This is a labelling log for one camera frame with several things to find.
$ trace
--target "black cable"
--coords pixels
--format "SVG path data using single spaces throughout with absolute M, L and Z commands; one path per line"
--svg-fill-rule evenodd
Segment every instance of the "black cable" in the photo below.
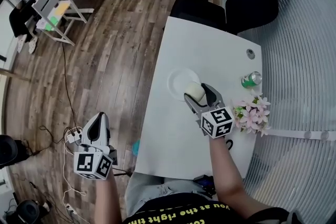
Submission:
M 10 209 L 13 207 L 13 206 L 16 206 L 16 205 L 10 205 L 12 203 L 12 200 L 15 200 L 15 198 L 12 198 L 10 199 L 9 201 L 9 204 L 8 204 L 8 209 L 7 211 L 4 212 L 4 215 L 3 215 L 3 218 L 6 219 L 7 215 L 12 213 L 12 212 L 15 212 L 15 211 L 10 211 Z
M 52 144 L 56 144 L 56 145 L 57 145 L 57 144 L 59 144 L 61 141 L 64 141 L 64 143 L 65 143 L 65 135 L 66 135 L 67 130 L 70 130 L 70 127 L 66 127 L 66 128 L 65 128 L 65 130 L 64 130 L 64 132 L 63 132 L 63 137 L 62 137 L 60 140 L 58 140 L 58 141 L 55 141 L 54 136 L 53 136 L 53 134 L 51 133 L 51 131 L 50 131 L 47 127 L 45 127 L 44 125 L 41 125 L 41 126 L 39 127 L 39 129 L 40 129 L 41 131 L 47 131 L 47 132 L 48 132 L 48 134 L 49 134 L 50 137 L 51 137 L 51 142 L 50 142 L 50 144 L 49 144 L 47 147 L 42 148 L 41 150 L 37 150 L 37 151 L 33 152 L 33 150 L 32 150 L 32 149 L 30 148 L 30 146 L 29 146 L 29 142 L 27 141 L 27 148 L 30 150 L 32 156 L 35 156 L 35 155 L 39 154 L 41 151 L 44 151 L 44 150 L 50 148 L 50 147 L 52 146 Z
M 17 179 L 20 180 L 20 181 L 28 181 L 27 178 L 24 178 L 24 179 L 21 179 L 19 174 L 15 174 L 15 173 L 12 173 L 13 176 L 17 176 Z
M 117 168 L 114 168 L 114 167 L 112 167 L 112 169 L 114 169 L 114 170 L 118 170 L 118 171 L 122 171 L 122 172 L 127 172 L 126 170 L 117 169 Z
M 114 176 L 125 176 L 125 175 L 128 175 L 128 173 L 114 174 Z
M 69 91 L 68 91 L 68 83 L 67 83 L 67 67 L 66 67 L 66 59 L 65 59 L 65 50 L 64 50 L 64 44 L 62 44 L 62 49 L 63 49 L 63 57 L 64 57 L 64 81 L 65 81 L 65 89 L 67 91 L 67 96 L 68 96 L 68 99 L 69 99 L 69 103 L 70 103 L 70 107 L 71 107 L 71 112 L 72 112 L 72 118 L 73 118 L 73 122 L 76 126 L 76 130 L 78 131 L 78 128 L 77 128 L 77 123 L 76 123 L 76 119 L 75 119 L 75 113 L 73 111 L 73 108 L 72 108 L 72 104 L 71 104 L 71 100 L 70 100 L 70 96 L 69 96 Z
M 49 193 L 42 193 L 42 191 L 40 191 L 37 187 L 36 189 L 47 199 L 49 200 L 49 202 L 54 206 L 55 208 L 55 213 L 62 219 L 64 220 L 66 223 L 74 223 L 74 221 L 72 219 L 69 219 L 57 206 L 56 206 L 56 202 L 54 200 L 54 198 L 49 194 Z

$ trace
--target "power cable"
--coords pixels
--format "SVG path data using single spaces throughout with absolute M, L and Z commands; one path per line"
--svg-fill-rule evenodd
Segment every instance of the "power cable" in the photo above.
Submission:
M 47 127 L 45 127 L 44 125 L 41 125 L 41 126 L 39 127 L 39 129 L 40 129 L 41 131 L 47 131 L 48 134 L 49 134 L 50 137 L 51 137 L 51 141 L 50 141 L 50 144 L 49 144 L 47 147 L 42 148 L 41 150 L 37 150 L 37 151 L 33 152 L 33 150 L 31 149 L 31 147 L 29 146 L 29 142 L 26 140 L 26 142 L 27 142 L 27 148 L 30 150 L 32 156 L 36 156 L 36 155 L 39 154 L 41 151 L 44 151 L 44 150 L 50 148 L 53 144 L 56 144 L 56 145 L 57 145 L 57 144 L 59 144 L 61 141 L 65 141 L 64 136 L 65 136 L 66 131 L 64 131 L 64 133 L 63 133 L 63 137 L 62 137 L 60 140 L 55 141 L 53 134 L 51 133 L 51 131 L 50 131 Z
M 72 108 L 72 104 L 71 104 L 71 100 L 70 100 L 70 96 L 69 96 L 69 91 L 68 91 L 68 83 L 67 83 L 67 63 L 66 63 L 66 59 L 65 59 L 65 50 L 64 50 L 64 44 L 62 43 L 62 49 L 63 49 L 63 58 L 64 58 L 64 81 L 65 81 L 65 89 L 67 91 L 67 96 L 68 96 L 68 99 L 69 99 L 69 103 L 70 103 L 70 107 L 71 107 L 71 112 L 72 112 L 72 118 L 73 118 L 73 122 L 76 126 L 76 130 L 77 130 L 77 123 L 76 123 L 76 119 L 75 119 L 75 113 L 73 111 L 73 108 Z
M 122 171 L 122 172 L 128 172 L 128 171 L 126 171 L 126 170 L 117 169 L 117 168 L 114 168 L 114 167 L 112 167 L 112 169 L 117 170 L 117 171 Z
M 68 190 L 66 190 L 66 191 L 63 193 L 62 203 L 63 203 L 63 205 L 64 205 L 66 211 L 68 212 L 67 206 L 66 206 L 66 204 L 64 203 L 64 200 L 65 200 L 65 193 L 68 193 L 69 191 L 72 191 L 72 190 L 73 190 L 74 192 L 80 194 L 81 196 L 86 196 L 87 194 L 86 194 L 86 192 L 84 192 L 84 191 L 79 191 L 79 190 L 76 190 L 75 188 L 73 188 L 73 187 L 71 186 L 71 184 L 69 183 L 69 181 L 66 179 L 66 177 L 65 177 L 65 154 L 66 154 L 66 147 L 64 147 L 64 155 L 63 155 L 63 178 L 64 178 L 64 180 L 66 181 L 66 183 L 68 184 L 68 186 L 69 186 L 70 188 L 69 188 Z M 85 219 L 84 219 L 83 217 L 81 217 L 80 215 L 77 215 L 77 216 L 78 216 L 80 219 L 82 219 L 83 221 L 85 221 L 85 222 L 87 222 L 88 224 L 90 224 L 90 222 L 88 222 L 87 220 L 85 220 Z
M 10 205 L 10 204 L 12 203 L 12 200 L 15 200 L 15 198 L 10 199 L 9 204 L 8 204 L 8 209 L 5 211 L 5 213 L 4 213 L 4 215 L 3 215 L 3 218 L 4 218 L 4 219 L 6 219 L 7 215 L 9 215 L 10 213 L 15 212 L 15 211 L 10 211 L 10 209 L 11 209 L 13 206 L 16 207 L 16 205 Z

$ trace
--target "blue object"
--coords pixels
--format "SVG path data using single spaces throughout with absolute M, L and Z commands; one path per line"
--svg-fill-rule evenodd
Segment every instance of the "blue object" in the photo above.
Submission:
M 132 153 L 133 153 L 134 156 L 138 155 L 139 146 L 140 146 L 140 139 L 138 141 L 136 141 L 132 146 Z

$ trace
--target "white desk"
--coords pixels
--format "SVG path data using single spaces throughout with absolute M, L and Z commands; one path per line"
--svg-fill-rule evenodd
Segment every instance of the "white desk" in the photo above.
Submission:
M 247 57 L 247 49 L 255 52 L 254 60 Z M 261 73 L 261 48 L 227 32 L 169 17 L 157 60 L 135 171 L 180 179 L 212 175 L 209 138 L 187 104 L 170 95 L 167 78 L 176 68 L 189 68 L 228 105 L 249 95 L 240 79 L 249 72 Z M 256 136 L 235 128 L 227 138 L 234 142 L 230 152 L 245 177 Z

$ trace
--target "white cable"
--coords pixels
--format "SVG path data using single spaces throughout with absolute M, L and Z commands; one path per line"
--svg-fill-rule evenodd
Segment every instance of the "white cable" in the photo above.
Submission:
M 72 128 L 71 131 L 70 131 L 70 133 L 72 133 L 73 130 L 77 130 L 77 129 L 79 129 L 80 131 L 83 130 L 82 127 Z M 74 192 L 79 193 L 81 196 L 86 196 L 86 192 L 84 192 L 84 191 L 79 191 L 79 190 L 74 189 L 74 188 L 71 186 L 71 184 L 69 183 L 69 181 L 67 181 L 67 179 L 66 179 L 66 177 L 65 177 L 65 151 L 67 151 L 68 153 L 70 153 L 71 155 L 73 155 L 73 153 L 69 152 L 68 149 L 67 149 L 67 145 L 66 145 L 67 142 L 68 142 L 68 135 L 67 135 L 67 138 L 66 138 L 66 140 L 65 140 L 65 142 L 64 142 L 64 155 L 63 155 L 63 178 L 64 178 L 65 182 L 68 184 L 68 186 L 70 187 L 68 190 L 66 190 L 66 191 L 63 193 L 62 203 L 63 203 L 63 205 L 64 205 L 64 207 L 65 207 L 66 210 L 68 210 L 68 209 L 67 209 L 66 204 L 64 203 L 65 193 L 68 193 L 69 191 L 73 190 Z M 80 219 L 84 220 L 86 223 L 90 224 L 90 222 L 88 222 L 87 220 L 83 219 L 83 217 L 81 217 L 80 215 L 77 214 L 77 216 L 78 216 Z

